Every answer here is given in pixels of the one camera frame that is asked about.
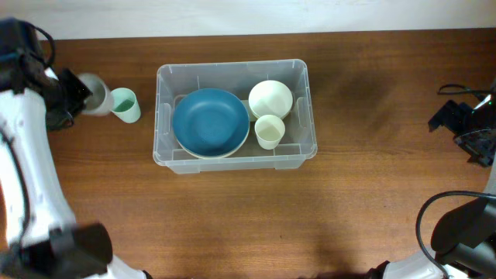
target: cable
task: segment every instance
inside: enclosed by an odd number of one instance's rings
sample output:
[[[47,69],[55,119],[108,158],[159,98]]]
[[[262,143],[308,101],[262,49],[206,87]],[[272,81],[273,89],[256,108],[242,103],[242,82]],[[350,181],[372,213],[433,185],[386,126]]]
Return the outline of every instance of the cable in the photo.
[[[24,180],[24,176],[22,175],[22,169],[19,163],[19,158],[17,157],[13,147],[14,139],[13,138],[9,139],[2,128],[0,128],[0,135],[2,136],[2,142],[7,145],[7,149],[9,150],[10,155],[14,161],[15,170],[17,171],[17,175],[19,177],[19,183],[21,184],[22,201],[24,203],[24,220],[22,221],[22,231],[21,234],[19,235],[19,241],[17,243],[13,243],[11,245],[10,251],[7,252],[7,254],[2,258],[0,262],[0,273],[1,273],[5,269],[5,267],[15,259],[16,255],[19,254],[19,251],[21,250],[22,238],[24,238],[24,235],[26,234],[26,231],[29,227],[31,208],[29,207],[29,196],[28,196],[26,181]]]
[[[465,95],[465,94],[494,94],[489,90],[470,90],[470,91],[453,91],[453,92],[437,92],[438,95]]]
[[[31,26],[32,28],[38,30],[48,40],[48,43],[50,44],[51,52],[50,52],[50,56],[48,57],[48,60],[45,61],[44,63],[45,63],[45,69],[52,67],[53,62],[55,62],[55,41],[53,40],[53,37],[50,36],[50,34],[47,31],[41,29],[40,27],[34,26],[32,23],[29,23],[29,22],[24,22],[24,23],[27,24],[28,26]]]
[[[474,192],[474,191],[446,191],[443,193],[439,193],[437,195],[432,196],[430,199],[428,199],[424,205],[420,208],[420,211],[418,212],[417,215],[417,221],[415,223],[415,234],[417,236],[417,242],[418,245],[420,246],[420,249],[424,253],[424,255],[427,257],[427,259],[434,264],[437,268],[439,268],[443,272],[443,276],[445,279],[448,279],[450,275],[448,274],[448,271],[434,259],[429,251],[425,248],[424,242],[422,241],[422,236],[420,233],[420,224],[422,222],[422,217],[425,213],[425,210],[436,200],[440,198],[445,198],[445,197],[451,197],[451,196],[466,196],[466,197],[474,197],[474,198],[486,198],[489,200],[495,200],[496,201],[496,195],[491,195],[491,194],[485,194],[485,193],[479,193],[479,192]]]

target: white cup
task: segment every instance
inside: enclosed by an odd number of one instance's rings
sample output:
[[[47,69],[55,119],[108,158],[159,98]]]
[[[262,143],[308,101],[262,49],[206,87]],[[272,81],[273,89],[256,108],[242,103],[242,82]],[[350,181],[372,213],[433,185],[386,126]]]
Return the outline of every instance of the white cup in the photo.
[[[79,80],[91,91],[84,103],[86,108],[81,112],[85,115],[103,116],[108,115],[114,105],[114,98],[103,80],[96,74],[79,74]]]
[[[255,122],[258,144],[265,150],[276,148],[285,132],[284,122],[275,115],[264,115]]]
[[[131,89],[117,88],[110,92],[114,98],[112,112],[126,123],[134,123],[140,119],[141,110],[136,95]]]
[[[282,82],[262,81],[250,91],[248,103],[257,118],[275,115],[283,119],[293,106],[293,94]]]

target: white wall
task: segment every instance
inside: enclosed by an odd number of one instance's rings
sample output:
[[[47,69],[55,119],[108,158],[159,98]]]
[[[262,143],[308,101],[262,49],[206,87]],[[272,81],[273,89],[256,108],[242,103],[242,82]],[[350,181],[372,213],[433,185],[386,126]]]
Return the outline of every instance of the white wall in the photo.
[[[0,0],[58,39],[495,27],[496,0]]]

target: plastic storage container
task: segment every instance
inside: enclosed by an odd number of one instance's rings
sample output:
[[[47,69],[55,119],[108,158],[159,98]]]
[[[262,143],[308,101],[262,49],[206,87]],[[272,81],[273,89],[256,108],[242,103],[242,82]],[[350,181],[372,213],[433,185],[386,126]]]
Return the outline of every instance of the plastic storage container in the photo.
[[[286,133],[274,150],[258,145],[251,123],[250,134],[233,155],[202,160],[184,151],[174,136],[174,108],[187,94],[202,88],[220,88],[247,100],[259,82],[280,81],[291,89],[294,104],[284,118]],[[317,153],[307,65],[302,60],[274,60],[213,64],[169,64],[157,72],[153,159],[176,174],[260,168],[295,169]]]

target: mint green cup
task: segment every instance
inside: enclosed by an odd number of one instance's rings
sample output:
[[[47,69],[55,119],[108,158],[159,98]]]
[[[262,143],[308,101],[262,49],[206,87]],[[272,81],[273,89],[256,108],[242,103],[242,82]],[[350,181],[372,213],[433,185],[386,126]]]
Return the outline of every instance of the mint green cup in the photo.
[[[136,95],[131,89],[117,88],[110,92],[114,98],[112,113],[123,122],[134,123],[140,119],[141,110]]]

